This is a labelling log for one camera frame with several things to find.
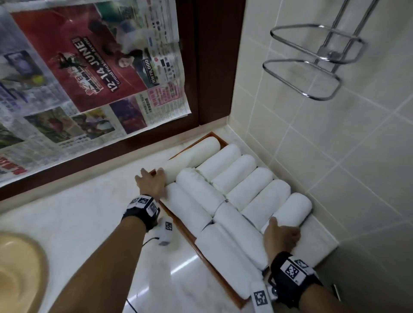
human arm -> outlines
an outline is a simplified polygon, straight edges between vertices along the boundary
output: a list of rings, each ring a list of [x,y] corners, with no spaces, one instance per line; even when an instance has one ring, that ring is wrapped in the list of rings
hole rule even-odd
[[[300,239],[298,227],[278,226],[272,217],[264,233],[264,247],[271,264],[282,251],[291,252]],[[301,295],[299,309],[303,313],[352,313],[324,287],[312,284]]]
[[[152,177],[145,169],[135,180],[141,194],[159,201],[164,192],[163,170]],[[69,280],[49,313],[120,313],[139,260],[146,226],[125,217]]]

wall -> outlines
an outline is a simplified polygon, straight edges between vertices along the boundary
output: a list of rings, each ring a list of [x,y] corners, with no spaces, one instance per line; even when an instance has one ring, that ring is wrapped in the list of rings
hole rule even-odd
[[[304,98],[262,70],[266,59],[299,55],[271,39],[272,27],[331,25],[341,4],[248,1],[229,124],[279,178],[311,198],[315,216],[341,242],[319,271],[344,300],[360,312],[411,311],[413,2],[378,3],[361,32],[369,48],[338,70],[345,86],[330,101]],[[354,31],[369,4],[350,1],[339,28]],[[325,38],[283,34],[315,50]],[[318,95],[333,88],[301,66],[277,70]]]

wrist-mounted device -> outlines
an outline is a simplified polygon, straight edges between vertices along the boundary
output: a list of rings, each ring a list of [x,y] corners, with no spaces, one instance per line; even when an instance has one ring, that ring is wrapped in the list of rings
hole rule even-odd
[[[128,216],[136,216],[145,224],[148,232],[158,224],[157,220],[160,212],[159,204],[153,197],[141,194],[130,202],[122,219]]]
[[[323,284],[315,270],[287,251],[280,252],[271,263],[268,282],[277,291],[277,302],[296,307],[304,291],[312,284]]]

beige basin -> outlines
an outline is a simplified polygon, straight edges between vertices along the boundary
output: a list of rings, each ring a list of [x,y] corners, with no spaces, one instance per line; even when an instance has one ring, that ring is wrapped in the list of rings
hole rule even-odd
[[[0,232],[0,313],[37,312],[46,282],[46,258],[39,245]]]

